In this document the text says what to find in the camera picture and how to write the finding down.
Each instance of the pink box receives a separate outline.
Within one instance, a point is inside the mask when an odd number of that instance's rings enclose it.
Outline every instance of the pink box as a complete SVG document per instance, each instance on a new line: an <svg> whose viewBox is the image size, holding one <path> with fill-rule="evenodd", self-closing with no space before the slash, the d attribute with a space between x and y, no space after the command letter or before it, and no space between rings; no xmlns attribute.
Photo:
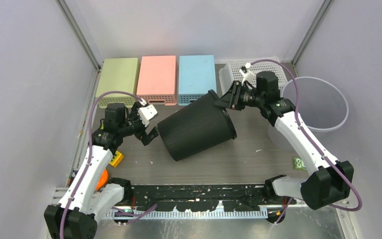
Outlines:
<svg viewBox="0 0 382 239"><path fill-rule="evenodd" d="M149 103L177 104L176 56L143 56L137 95Z"/></svg>

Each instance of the blue box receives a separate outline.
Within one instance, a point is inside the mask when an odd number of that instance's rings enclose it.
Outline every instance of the blue box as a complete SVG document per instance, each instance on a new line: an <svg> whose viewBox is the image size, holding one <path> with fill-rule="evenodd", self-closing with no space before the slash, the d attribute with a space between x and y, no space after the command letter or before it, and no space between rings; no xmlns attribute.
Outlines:
<svg viewBox="0 0 382 239"><path fill-rule="evenodd" d="M217 92L214 56L180 56L178 105L189 105L209 90Z"/></svg>

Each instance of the black trash can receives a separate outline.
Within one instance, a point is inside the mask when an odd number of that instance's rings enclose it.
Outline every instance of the black trash can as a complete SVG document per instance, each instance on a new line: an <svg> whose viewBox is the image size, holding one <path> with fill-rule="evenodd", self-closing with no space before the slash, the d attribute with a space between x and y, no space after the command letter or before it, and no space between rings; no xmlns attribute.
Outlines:
<svg viewBox="0 0 382 239"><path fill-rule="evenodd" d="M163 144L175 161L236 138L228 112L214 106L217 99L217 94L210 90L158 123Z"/></svg>

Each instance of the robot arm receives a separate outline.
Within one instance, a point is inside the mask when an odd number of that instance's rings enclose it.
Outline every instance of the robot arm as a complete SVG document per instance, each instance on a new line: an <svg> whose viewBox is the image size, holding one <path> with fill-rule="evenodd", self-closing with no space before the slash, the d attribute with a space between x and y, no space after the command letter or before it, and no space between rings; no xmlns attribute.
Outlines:
<svg viewBox="0 0 382 239"><path fill-rule="evenodd" d="M243 75L250 72L242 69ZM289 99L280 97L278 78L273 72L259 72L256 75L257 87L250 83L234 81L229 91L215 105L233 110L246 106L258 107L261 115L290 142L304 161L308 179L293 179L286 175L266 180L265 190L270 197L289 196L302 199L312 209L318 209L349 196L350 188L333 168L318 153L316 148L299 129L295 121L295 106ZM340 162L318 141L308 127L304 127L314 142L324 150L325 155L350 180L354 168L348 162Z"/></svg>
<svg viewBox="0 0 382 239"><path fill-rule="evenodd" d="M74 200L70 203L64 225L65 239L94 238L97 224L116 203L132 198L131 183L125 179L112 178L100 194L92 199L97 182L104 169L112 160L123 138L135 135L143 145L148 145L159 135L156 127L149 134L146 128L149 121L157 116L153 105L136 102L131 112L123 103L109 104L99 129L92 133L93 156L88 163L90 148L78 171L78 176L70 185L57 206L49 205L44 213L45 221L53 239L60 238L59 228L62 212L76 189Z"/></svg>

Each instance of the white wall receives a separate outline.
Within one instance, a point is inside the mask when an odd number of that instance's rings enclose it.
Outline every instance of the white wall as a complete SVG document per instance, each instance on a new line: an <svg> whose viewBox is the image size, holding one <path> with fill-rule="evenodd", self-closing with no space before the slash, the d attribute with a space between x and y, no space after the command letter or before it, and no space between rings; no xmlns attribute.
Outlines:
<svg viewBox="0 0 382 239"><path fill-rule="evenodd" d="M0 0L0 239L40 239L96 71L55 1Z"/></svg>
<svg viewBox="0 0 382 239"><path fill-rule="evenodd" d="M353 214L360 238L382 238L382 1L335 1L297 70L347 97L348 121L326 145L355 168L364 200Z"/></svg>
<svg viewBox="0 0 382 239"><path fill-rule="evenodd" d="M69 0L103 58L213 54L291 60L322 0Z"/></svg>

